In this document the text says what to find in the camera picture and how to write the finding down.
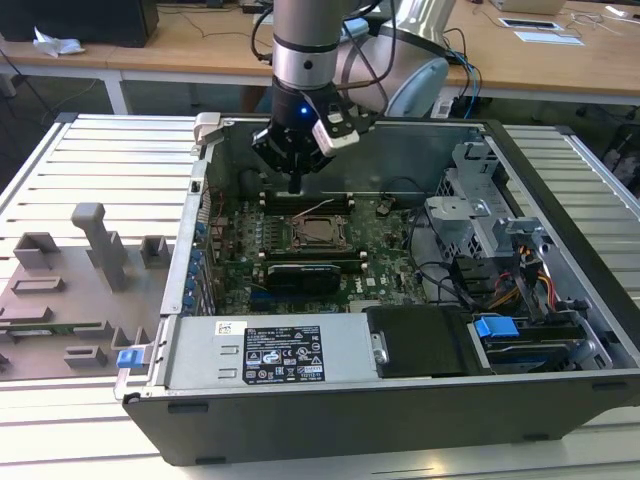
red wire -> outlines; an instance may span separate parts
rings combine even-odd
[[[496,292],[497,292],[497,291],[498,291],[498,286],[500,285],[500,282],[501,282],[503,279],[505,279],[505,278],[507,278],[507,277],[510,277],[510,276],[511,276],[511,274],[510,274],[509,272],[505,272],[505,273],[503,273],[502,275],[500,275],[500,276],[498,277],[498,280],[496,280],[496,284],[495,284],[494,290],[496,290]]]

black side panel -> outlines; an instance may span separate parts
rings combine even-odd
[[[488,120],[486,121],[486,129],[616,320],[627,332],[634,345],[640,348],[640,310],[631,300],[629,294],[620,285],[620,282],[611,273],[502,125],[494,120]]]
[[[603,386],[609,383],[615,388]],[[640,377],[616,376],[403,390],[142,399],[124,409],[167,462],[195,465],[553,440],[631,401],[639,391]],[[194,411],[177,406],[192,406],[194,401],[206,402],[208,408]]]

white label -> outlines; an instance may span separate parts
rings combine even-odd
[[[301,367],[303,371],[301,373],[322,373],[322,367]]]
[[[216,322],[216,335],[244,335],[247,322]]]
[[[53,335],[49,330],[16,330],[11,332],[12,337],[35,337],[38,335]]]

warning label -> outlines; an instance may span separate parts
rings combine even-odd
[[[242,379],[248,385],[323,382],[320,327],[247,328]]]

blue latch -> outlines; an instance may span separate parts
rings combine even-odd
[[[480,338],[484,337],[519,337],[520,332],[516,322],[511,317],[480,317],[473,322]]]
[[[144,357],[144,348],[129,348],[118,353],[118,368],[140,368]]]

